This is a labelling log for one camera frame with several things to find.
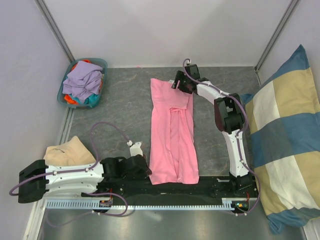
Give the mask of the pink t shirt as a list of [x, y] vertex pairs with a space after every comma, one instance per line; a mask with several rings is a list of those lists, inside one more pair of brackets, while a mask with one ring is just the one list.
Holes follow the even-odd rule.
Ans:
[[193, 95], [172, 88], [172, 83], [150, 80], [153, 109], [149, 168], [153, 185], [199, 182], [194, 144]]

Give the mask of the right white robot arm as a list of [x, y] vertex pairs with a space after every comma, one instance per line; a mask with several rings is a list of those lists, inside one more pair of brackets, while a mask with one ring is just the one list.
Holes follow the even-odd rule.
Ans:
[[187, 64], [176, 72], [173, 89], [203, 97], [214, 107], [214, 121], [222, 133], [229, 155], [229, 191], [242, 196], [252, 185], [243, 144], [243, 131], [248, 126], [245, 110], [237, 93], [226, 93], [201, 77], [196, 64]]

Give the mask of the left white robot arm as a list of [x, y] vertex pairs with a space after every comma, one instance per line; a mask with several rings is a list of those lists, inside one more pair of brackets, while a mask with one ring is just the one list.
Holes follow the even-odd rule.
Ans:
[[18, 202], [33, 203], [48, 196], [106, 196], [110, 183], [122, 179], [144, 180], [152, 174], [144, 156], [107, 157], [97, 164], [52, 166], [36, 160], [19, 173]]

